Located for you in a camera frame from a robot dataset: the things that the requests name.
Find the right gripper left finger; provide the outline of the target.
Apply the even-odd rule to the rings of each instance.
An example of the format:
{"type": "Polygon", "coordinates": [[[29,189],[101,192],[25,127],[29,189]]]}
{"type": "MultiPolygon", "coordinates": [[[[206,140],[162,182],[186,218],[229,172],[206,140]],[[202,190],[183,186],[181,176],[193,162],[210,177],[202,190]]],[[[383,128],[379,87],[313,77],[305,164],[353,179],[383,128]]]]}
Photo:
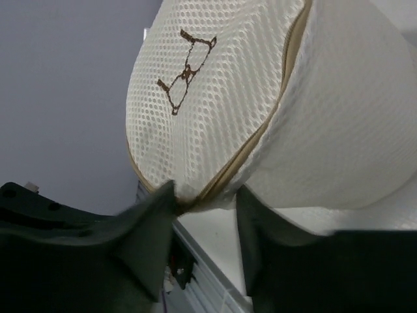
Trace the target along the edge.
{"type": "Polygon", "coordinates": [[[115,216],[4,184],[1,311],[150,312],[160,297],[175,209],[173,182],[115,216]]]}

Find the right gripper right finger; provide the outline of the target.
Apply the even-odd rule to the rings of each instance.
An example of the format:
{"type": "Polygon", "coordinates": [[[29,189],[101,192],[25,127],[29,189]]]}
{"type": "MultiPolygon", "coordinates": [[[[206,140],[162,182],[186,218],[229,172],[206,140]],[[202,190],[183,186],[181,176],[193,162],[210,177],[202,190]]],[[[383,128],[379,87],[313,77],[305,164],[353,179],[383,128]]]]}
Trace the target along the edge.
{"type": "Polygon", "coordinates": [[[314,235],[248,188],[236,217],[246,293],[255,312],[415,312],[416,232],[314,235]]]}

